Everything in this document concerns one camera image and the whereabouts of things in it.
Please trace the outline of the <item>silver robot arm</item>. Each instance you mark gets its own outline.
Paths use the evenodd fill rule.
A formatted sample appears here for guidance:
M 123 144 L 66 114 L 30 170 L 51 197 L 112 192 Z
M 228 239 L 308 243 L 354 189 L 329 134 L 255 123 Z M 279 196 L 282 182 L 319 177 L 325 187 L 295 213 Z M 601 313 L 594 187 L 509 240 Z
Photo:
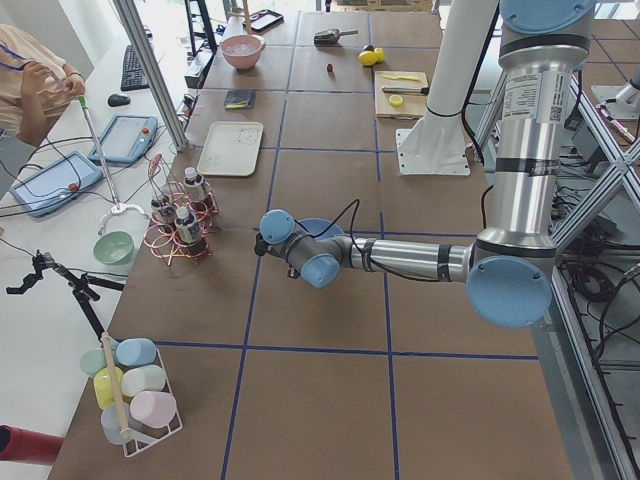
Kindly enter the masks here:
M 455 1 L 423 117 L 401 135 L 403 174 L 454 174 L 464 164 L 463 112 L 495 28 L 506 76 L 500 140 L 486 226 L 469 246 L 356 239 L 327 240 L 288 212 L 261 219 L 258 255 L 272 255 L 314 287 L 343 267 L 418 281 L 462 282 L 486 321 L 522 328 L 539 321 L 552 299 L 557 246 L 550 211 L 573 71 L 586 59 L 591 1 Z

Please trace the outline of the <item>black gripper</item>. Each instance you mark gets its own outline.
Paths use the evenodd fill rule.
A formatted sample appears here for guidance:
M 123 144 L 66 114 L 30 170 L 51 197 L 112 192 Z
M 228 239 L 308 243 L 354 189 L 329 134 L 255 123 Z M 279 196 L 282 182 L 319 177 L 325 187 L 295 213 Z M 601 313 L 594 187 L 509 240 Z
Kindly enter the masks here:
M 285 263 L 287 264 L 287 277 L 288 278 L 299 278 L 300 277 L 300 265 L 296 260 L 286 259 Z

